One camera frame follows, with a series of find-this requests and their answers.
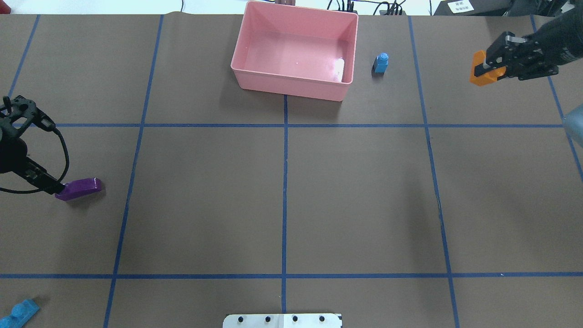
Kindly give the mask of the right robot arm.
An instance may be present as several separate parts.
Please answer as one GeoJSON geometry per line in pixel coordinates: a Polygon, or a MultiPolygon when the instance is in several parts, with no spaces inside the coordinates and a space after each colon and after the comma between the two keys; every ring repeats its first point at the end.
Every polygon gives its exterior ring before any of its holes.
{"type": "Polygon", "coordinates": [[[473,69],[475,77],[492,75],[494,81],[517,77],[520,81],[559,73],[559,66],[583,56],[583,11],[576,5],[541,25],[530,35],[517,37],[504,31],[473,69]]]}

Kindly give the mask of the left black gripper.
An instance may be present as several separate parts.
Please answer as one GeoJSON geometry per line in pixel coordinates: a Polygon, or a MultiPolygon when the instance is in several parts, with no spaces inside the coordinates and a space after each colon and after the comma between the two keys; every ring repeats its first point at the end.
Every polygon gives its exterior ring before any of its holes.
{"type": "Polygon", "coordinates": [[[50,195],[58,194],[66,188],[66,185],[50,175],[44,167],[28,157],[19,164],[18,175],[36,189],[50,195]]]}

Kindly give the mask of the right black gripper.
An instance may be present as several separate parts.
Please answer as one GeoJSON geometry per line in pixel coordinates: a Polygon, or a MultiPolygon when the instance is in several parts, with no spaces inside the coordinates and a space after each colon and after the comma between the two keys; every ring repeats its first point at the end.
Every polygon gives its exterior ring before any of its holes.
{"type": "Polygon", "coordinates": [[[537,41],[505,31],[486,50],[486,73],[495,81],[513,77],[524,81],[556,75],[559,68],[545,57],[537,41]]]}

